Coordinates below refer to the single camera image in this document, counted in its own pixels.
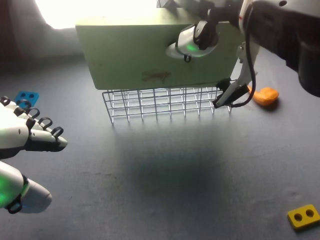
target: robotic hand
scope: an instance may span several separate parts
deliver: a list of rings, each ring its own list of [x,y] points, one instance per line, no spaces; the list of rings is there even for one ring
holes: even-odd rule
[[[36,119],[40,115],[37,108],[29,105],[22,109],[17,104],[5,96],[0,99],[0,160],[11,158],[21,150],[59,152],[67,146],[68,142],[60,136],[62,127],[50,129],[53,124],[50,118]],[[10,214],[40,213],[51,201],[47,189],[0,161],[0,208]]]
[[[241,107],[253,97],[256,89],[254,64],[262,46],[284,59],[288,67],[298,73],[301,86],[320,97],[320,5],[318,0],[174,0],[178,6],[201,18],[198,25],[181,31],[176,43],[166,54],[190,62],[214,51],[218,43],[216,26],[229,22],[245,35],[245,44],[239,47],[242,62],[239,78],[230,83],[222,79],[217,88],[222,94],[213,101],[221,106]],[[252,91],[243,103],[233,104]]]

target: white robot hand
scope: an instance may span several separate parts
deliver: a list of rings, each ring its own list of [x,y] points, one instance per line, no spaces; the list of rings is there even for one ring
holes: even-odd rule
[[[48,117],[37,120],[39,114],[37,108],[22,109],[8,97],[0,99],[0,160],[11,158],[21,150],[59,152],[67,146],[68,142],[60,136],[63,128],[50,129],[52,120]],[[0,208],[10,214],[40,213],[51,201],[47,189],[0,161]]]

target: metal grid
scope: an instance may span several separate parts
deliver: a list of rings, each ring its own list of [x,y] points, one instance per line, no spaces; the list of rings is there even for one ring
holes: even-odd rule
[[[216,87],[183,87],[183,88],[153,88],[144,90],[109,90],[102,93],[106,110],[112,125],[115,118],[140,117],[146,115],[197,112],[200,116],[203,110],[215,113],[212,103],[222,91]]]

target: light green board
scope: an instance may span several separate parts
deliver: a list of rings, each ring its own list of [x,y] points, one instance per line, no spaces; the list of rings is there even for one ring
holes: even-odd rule
[[[180,31],[199,20],[182,8],[110,11],[81,19],[76,31],[98,90],[149,89],[185,85],[213,86],[230,77],[237,61],[240,31],[219,23],[219,43],[190,63],[170,58],[165,51]]]

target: blue block with holes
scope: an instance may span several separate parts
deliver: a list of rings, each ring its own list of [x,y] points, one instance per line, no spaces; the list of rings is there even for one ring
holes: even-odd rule
[[[34,107],[37,100],[39,98],[39,93],[33,92],[33,91],[21,91],[18,93],[18,95],[15,97],[14,102],[21,101],[22,99],[28,100],[31,104],[31,107]],[[19,107],[25,108],[27,107],[25,102],[21,102],[19,104]]]

